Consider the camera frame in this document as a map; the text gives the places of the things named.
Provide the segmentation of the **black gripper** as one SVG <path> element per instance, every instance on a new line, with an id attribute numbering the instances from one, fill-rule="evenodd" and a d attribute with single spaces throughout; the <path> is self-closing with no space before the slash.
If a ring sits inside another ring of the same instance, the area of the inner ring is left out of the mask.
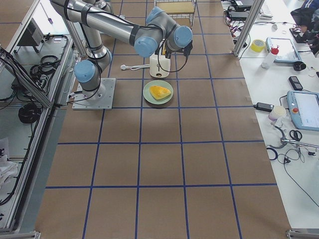
<path id="1" fill-rule="evenodd" d="M 171 57 L 171 51 L 170 50 L 165 49 L 163 51 L 163 54 L 164 54 L 165 58 L 170 58 Z"/>

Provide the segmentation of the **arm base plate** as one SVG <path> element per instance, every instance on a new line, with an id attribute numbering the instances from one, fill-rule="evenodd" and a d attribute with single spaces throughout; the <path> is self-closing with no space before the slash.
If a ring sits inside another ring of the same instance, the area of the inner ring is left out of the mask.
<path id="1" fill-rule="evenodd" d="M 115 78 L 102 78 L 99 89 L 91 92 L 83 91 L 81 85 L 78 84 L 77 90 L 81 91 L 81 93 L 75 95 L 75 102 L 72 105 L 72 109 L 111 110 L 113 104 L 115 84 Z"/>

